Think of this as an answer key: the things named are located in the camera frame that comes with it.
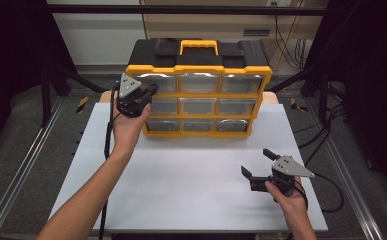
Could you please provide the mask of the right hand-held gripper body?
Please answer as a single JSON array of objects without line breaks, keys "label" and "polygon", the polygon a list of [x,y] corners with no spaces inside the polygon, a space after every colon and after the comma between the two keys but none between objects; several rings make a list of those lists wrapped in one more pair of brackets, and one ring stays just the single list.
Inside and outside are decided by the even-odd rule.
[{"label": "right hand-held gripper body", "polygon": [[315,176],[313,172],[296,162],[292,156],[270,155],[269,159],[273,161],[269,181],[283,194],[288,193],[295,187],[296,176],[307,178]]}]

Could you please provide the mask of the grid of clear drawers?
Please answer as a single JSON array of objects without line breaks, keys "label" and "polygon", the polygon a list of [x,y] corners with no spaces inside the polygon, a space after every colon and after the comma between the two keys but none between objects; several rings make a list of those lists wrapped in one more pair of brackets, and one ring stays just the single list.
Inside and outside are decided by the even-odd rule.
[{"label": "grid of clear drawers", "polygon": [[149,135],[247,136],[263,100],[263,74],[171,74],[174,93],[153,96]]}]

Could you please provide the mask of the yellow black striped tape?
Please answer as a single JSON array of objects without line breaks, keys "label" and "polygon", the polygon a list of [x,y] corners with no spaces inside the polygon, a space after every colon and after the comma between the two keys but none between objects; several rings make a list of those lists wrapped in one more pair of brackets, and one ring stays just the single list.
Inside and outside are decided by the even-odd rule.
[{"label": "yellow black striped tape", "polygon": [[76,109],[76,113],[82,113],[83,112],[84,107],[85,107],[85,105],[86,105],[86,103],[88,101],[88,98],[89,98],[88,96],[84,96],[84,97],[82,97],[80,99],[78,107]]},{"label": "yellow black striped tape", "polygon": [[291,109],[301,111],[301,112],[308,112],[308,108],[304,106],[299,106],[295,100],[295,98],[290,98],[290,106]]}]

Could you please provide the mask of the person's right hand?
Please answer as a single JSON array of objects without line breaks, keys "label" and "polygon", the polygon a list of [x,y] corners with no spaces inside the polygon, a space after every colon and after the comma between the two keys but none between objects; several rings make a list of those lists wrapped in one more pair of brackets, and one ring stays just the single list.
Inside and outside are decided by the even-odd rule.
[{"label": "person's right hand", "polygon": [[288,224],[294,225],[309,220],[305,200],[301,194],[293,192],[290,196],[285,196],[269,181],[265,182],[265,186],[270,195],[280,205]]}]

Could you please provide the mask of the yellow black organizer cabinet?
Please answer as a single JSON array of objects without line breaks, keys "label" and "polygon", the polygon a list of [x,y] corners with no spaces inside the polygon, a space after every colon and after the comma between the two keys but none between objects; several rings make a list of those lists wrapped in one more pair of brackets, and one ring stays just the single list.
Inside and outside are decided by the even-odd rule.
[{"label": "yellow black organizer cabinet", "polygon": [[[263,74],[269,82],[272,69],[258,41],[149,39],[136,42],[125,73],[134,79],[143,73]],[[145,126],[146,123],[143,133],[147,137],[190,137],[149,135]]]}]

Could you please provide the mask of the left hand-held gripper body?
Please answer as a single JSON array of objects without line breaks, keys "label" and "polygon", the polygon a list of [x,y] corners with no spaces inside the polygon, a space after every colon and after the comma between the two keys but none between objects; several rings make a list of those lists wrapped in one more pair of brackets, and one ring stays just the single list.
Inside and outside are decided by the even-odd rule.
[{"label": "left hand-held gripper body", "polygon": [[146,105],[145,92],[142,83],[128,75],[123,74],[119,81],[117,109],[128,117],[137,118],[142,114]]}]

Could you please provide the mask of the black metal stand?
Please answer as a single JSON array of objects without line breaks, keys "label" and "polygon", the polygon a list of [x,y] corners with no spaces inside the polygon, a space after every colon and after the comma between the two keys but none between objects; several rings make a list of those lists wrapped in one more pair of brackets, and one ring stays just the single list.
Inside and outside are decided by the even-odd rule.
[{"label": "black metal stand", "polygon": [[52,117],[50,87],[53,87],[59,96],[67,96],[71,92],[67,79],[72,79],[96,93],[106,91],[105,88],[88,81],[77,72],[70,71],[61,65],[47,65],[41,72],[40,79],[43,110],[42,127],[45,127]]},{"label": "black metal stand", "polygon": [[303,97],[310,97],[316,91],[319,91],[318,99],[318,119],[320,123],[326,127],[328,125],[327,118],[327,96],[328,96],[328,75],[322,66],[313,64],[301,70],[299,73],[289,77],[287,80],[269,88],[270,92],[278,93],[286,87],[304,80],[300,93]]}]

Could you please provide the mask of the black horizontal frame bar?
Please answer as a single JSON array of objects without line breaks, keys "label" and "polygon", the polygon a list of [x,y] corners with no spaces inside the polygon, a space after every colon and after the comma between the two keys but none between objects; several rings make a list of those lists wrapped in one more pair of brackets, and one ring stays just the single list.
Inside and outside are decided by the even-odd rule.
[{"label": "black horizontal frame bar", "polygon": [[314,7],[238,7],[238,6],[193,6],[193,5],[76,5],[47,4],[51,13],[80,14],[210,14],[210,15],[282,15],[324,16],[327,8]]}]

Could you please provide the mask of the wooden cabinet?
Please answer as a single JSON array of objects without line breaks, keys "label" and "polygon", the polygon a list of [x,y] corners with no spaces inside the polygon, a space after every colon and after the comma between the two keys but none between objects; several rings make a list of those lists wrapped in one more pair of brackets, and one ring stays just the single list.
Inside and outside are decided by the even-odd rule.
[{"label": "wooden cabinet", "polygon": [[[147,5],[323,7],[329,0],[140,0]],[[148,38],[259,40],[275,71],[301,70],[319,29],[320,16],[145,14]]]}]

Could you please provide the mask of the person's left hand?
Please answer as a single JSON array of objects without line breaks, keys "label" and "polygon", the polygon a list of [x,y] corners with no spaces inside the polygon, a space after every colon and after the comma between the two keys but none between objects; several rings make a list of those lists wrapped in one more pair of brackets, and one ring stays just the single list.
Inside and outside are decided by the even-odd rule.
[{"label": "person's left hand", "polygon": [[114,153],[130,153],[132,154],[140,137],[141,129],[149,118],[151,113],[151,104],[148,103],[139,117],[128,118],[122,115],[117,104],[113,105],[112,128],[114,136]]}]

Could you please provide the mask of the aluminium floor rail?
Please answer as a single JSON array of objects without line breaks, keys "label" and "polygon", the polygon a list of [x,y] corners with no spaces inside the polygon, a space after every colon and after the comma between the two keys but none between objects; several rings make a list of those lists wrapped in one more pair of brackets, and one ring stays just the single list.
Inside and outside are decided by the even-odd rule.
[{"label": "aluminium floor rail", "polygon": [[31,144],[27,154],[22,160],[16,174],[6,189],[3,197],[0,200],[0,229],[6,220],[16,198],[18,197],[27,177],[29,176],[32,167],[34,166],[43,146],[48,139],[51,130],[53,129],[56,120],[58,119],[63,104],[66,102],[65,97],[57,97],[52,107],[50,119],[44,127],[41,127],[35,140]]},{"label": "aluminium floor rail", "polygon": [[347,166],[335,146],[333,139],[330,136],[327,136],[324,143],[326,144],[329,159],[333,164],[338,179],[344,190],[344,196],[348,199],[366,239],[384,240],[378,224],[371,214],[358,185],[352,177],[352,174],[347,169]]}]

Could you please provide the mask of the transparent plastic drawer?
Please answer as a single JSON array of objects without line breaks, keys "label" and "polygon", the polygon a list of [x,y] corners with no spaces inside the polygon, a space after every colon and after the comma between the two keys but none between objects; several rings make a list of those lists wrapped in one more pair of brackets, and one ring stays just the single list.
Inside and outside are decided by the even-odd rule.
[{"label": "transparent plastic drawer", "polygon": [[174,75],[162,73],[143,73],[136,75],[135,78],[146,86],[155,83],[157,85],[157,92],[159,94],[175,92],[176,78]]}]

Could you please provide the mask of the black curtain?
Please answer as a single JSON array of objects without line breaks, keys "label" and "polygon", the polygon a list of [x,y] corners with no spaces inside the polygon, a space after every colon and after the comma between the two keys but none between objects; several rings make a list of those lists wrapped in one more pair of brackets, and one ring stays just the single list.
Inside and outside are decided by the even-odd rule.
[{"label": "black curtain", "polygon": [[0,132],[17,94],[41,84],[56,66],[72,73],[73,60],[47,0],[0,0]]},{"label": "black curtain", "polygon": [[367,157],[387,177],[387,0],[328,0],[302,88],[313,94],[324,76],[345,86],[343,99]]}]

